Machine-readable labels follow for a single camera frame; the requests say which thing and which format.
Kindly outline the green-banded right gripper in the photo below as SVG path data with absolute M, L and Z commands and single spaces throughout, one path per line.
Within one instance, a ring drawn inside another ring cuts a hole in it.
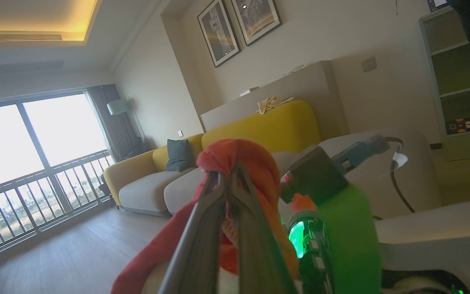
M 380 244 L 364 191 L 350 184 L 319 206 L 296 193 L 289 207 L 301 293 L 381 293 Z

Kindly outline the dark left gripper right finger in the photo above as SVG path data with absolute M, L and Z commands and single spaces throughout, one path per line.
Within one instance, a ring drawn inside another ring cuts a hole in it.
M 239 292 L 298 293 L 254 185 L 241 161 L 236 162 L 230 176 L 230 214 L 238 234 Z

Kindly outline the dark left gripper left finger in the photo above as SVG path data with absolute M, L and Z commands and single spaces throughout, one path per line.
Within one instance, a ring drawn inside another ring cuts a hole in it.
M 171 259 L 159 294 L 216 294 L 226 177 L 211 171 Z

